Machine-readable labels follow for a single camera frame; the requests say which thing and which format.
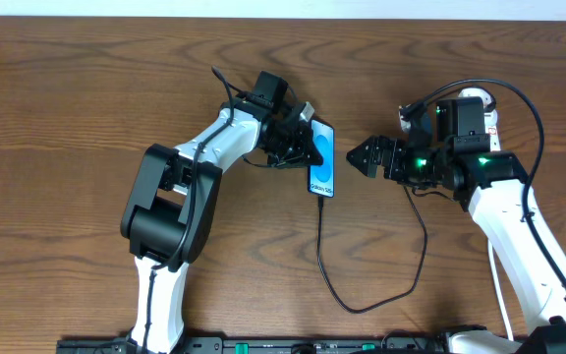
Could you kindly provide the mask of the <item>blue Galaxy smartphone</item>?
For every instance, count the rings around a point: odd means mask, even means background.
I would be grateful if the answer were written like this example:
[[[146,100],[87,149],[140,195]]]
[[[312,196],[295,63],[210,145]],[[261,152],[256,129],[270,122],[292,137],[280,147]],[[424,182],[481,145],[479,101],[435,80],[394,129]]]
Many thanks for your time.
[[[309,167],[308,190],[310,193],[333,198],[335,194],[335,134],[327,123],[311,120],[312,142],[322,158],[322,162]]]

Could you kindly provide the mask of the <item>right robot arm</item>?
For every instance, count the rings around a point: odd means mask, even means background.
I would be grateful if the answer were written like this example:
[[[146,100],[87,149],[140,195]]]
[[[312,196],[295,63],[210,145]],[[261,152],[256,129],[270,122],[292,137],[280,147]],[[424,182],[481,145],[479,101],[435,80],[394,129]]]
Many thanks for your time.
[[[453,194],[496,252],[529,331],[523,342],[477,326],[440,336],[451,353],[566,353],[566,256],[540,213],[528,174],[497,136],[493,98],[464,90],[426,109],[400,112],[406,141],[371,136],[347,154],[367,177],[382,168],[404,187],[443,186]]]

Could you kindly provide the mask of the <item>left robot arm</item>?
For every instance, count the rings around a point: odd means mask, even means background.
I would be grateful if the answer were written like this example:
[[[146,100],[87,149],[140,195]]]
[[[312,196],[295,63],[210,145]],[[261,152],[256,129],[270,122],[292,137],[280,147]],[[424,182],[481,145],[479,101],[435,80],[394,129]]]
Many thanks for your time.
[[[225,84],[214,122],[175,147],[144,153],[120,223],[139,276],[137,320],[129,353],[171,353],[183,340],[181,314],[187,271],[210,233],[223,174],[262,149],[265,167],[318,166],[313,109],[281,77],[262,71],[250,90]]]

